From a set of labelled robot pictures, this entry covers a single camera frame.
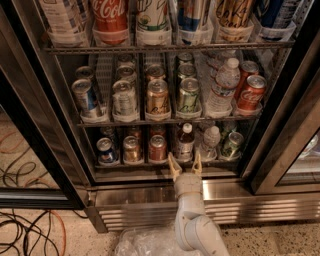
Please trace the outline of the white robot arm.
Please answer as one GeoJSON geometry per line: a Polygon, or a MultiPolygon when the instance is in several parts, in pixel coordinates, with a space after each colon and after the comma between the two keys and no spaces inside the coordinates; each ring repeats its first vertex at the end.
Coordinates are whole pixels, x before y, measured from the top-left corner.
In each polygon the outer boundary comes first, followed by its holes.
{"type": "Polygon", "coordinates": [[[198,250],[203,256],[230,256],[219,226],[205,212],[200,153],[196,153],[190,172],[183,171],[171,152],[168,163],[178,200],[174,224],[178,245],[184,251],[198,250]]]}

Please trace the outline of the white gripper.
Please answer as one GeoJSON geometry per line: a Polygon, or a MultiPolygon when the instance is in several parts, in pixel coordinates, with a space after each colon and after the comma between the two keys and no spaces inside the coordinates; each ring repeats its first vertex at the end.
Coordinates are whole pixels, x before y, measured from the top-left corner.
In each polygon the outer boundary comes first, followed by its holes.
{"type": "Polygon", "coordinates": [[[192,173],[182,173],[182,167],[177,163],[171,152],[168,153],[168,164],[178,199],[177,217],[192,220],[205,214],[203,201],[202,162],[199,151],[191,168],[192,173]]]}

